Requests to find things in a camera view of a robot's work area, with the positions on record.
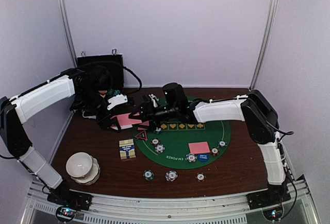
poker chip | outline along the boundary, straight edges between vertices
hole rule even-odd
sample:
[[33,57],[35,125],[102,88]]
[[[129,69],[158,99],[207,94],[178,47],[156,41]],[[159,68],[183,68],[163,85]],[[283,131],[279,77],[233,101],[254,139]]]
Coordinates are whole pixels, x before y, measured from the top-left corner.
[[154,130],[154,133],[155,133],[155,134],[160,134],[160,133],[161,133],[161,128],[157,128],[157,129],[155,129],[155,130]]
[[203,173],[199,173],[199,174],[196,175],[196,179],[197,179],[197,181],[199,181],[199,182],[204,181],[205,178],[206,178],[206,177],[205,177],[205,175],[204,175]]
[[157,153],[163,153],[164,150],[165,150],[165,146],[162,145],[162,144],[158,144],[156,147],[155,147],[155,150]]
[[172,182],[177,179],[177,172],[176,171],[168,171],[165,175],[167,181]]
[[219,146],[222,148],[227,147],[227,143],[225,141],[219,141]]
[[194,154],[189,153],[186,155],[186,159],[188,162],[195,162],[197,160],[197,157]]
[[143,173],[143,177],[147,180],[147,181],[150,181],[150,180],[153,180],[155,175],[153,173],[153,171],[151,170],[146,170],[144,171]]
[[151,140],[151,144],[154,145],[154,146],[157,146],[158,144],[160,144],[160,141],[159,141],[159,139],[154,138],[154,139]]
[[217,148],[212,148],[211,149],[211,155],[218,156],[219,155],[219,150]]

white bowl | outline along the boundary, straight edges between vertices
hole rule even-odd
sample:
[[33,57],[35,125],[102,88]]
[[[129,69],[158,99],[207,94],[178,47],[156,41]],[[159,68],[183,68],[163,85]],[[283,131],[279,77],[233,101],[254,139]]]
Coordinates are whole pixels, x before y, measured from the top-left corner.
[[98,180],[98,178],[100,177],[100,171],[101,168],[97,162],[97,159],[93,158],[93,167],[90,170],[90,172],[85,176],[84,179],[77,179],[77,178],[71,178],[71,179],[73,179],[78,184],[88,186],[95,183]]
[[67,173],[74,178],[84,178],[93,166],[92,157],[84,152],[73,154],[67,161]]

black case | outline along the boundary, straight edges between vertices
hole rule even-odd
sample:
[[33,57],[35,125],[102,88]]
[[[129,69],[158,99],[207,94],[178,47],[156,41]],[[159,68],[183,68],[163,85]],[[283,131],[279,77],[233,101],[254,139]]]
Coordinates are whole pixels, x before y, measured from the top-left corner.
[[[91,62],[101,62],[101,61],[111,61],[116,62],[123,66],[123,55],[100,55],[100,56],[89,56],[89,57],[78,57],[77,63],[78,66],[91,63]],[[89,65],[84,67],[84,71],[89,72],[92,70],[96,65],[100,65],[105,67],[112,75],[113,84],[112,88],[115,90],[122,90],[124,87],[124,70],[122,67],[112,64],[112,63],[98,63],[95,65]]]

brown table surface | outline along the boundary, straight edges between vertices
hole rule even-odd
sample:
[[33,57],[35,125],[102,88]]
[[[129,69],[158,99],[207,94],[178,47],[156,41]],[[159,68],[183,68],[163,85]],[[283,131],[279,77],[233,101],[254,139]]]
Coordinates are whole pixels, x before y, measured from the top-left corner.
[[[247,89],[185,89],[187,96],[204,99],[230,98],[247,93]],[[154,93],[163,97],[161,88],[146,88],[134,94],[139,103],[144,94]],[[267,187],[267,172],[257,144],[248,134],[244,122],[230,123],[230,145],[215,162],[197,169],[176,170],[178,178],[173,182],[165,179],[170,168],[149,160],[136,146],[136,158],[121,160],[119,140],[133,138],[133,130],[121,133],[101,130],[96,122],[75,114],[55,155],[52,166],[67,179],[72,189],[114,196],[143,198],[183,198],[218,196],[255,191]],[[65,170],[68,158],[76,152],[86,152],[96,157],[101,166],[101,176],[90,186],[82,186],[70,179]],[[142,174],[150,169],[155,178],[146,181]],[[204,182],[195,179],[204,173]]]

red triangle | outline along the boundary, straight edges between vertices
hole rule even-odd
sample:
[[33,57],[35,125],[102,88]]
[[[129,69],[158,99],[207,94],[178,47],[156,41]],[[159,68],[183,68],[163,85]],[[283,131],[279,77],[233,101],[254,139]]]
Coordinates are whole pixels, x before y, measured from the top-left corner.
[[136,139],[148,141],[148,136],[146,135],[146,130],[142,130],[139,134],[134,136]]

